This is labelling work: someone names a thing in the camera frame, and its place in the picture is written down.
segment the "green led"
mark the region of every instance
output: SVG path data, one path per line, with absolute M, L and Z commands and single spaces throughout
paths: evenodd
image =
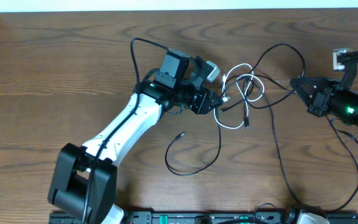
M 353 113 L 353 112 L 354 112 L 354 109 L 351 108 L 351 107 L 347 107 L 347 112 L 348 112 L 348 113 Z

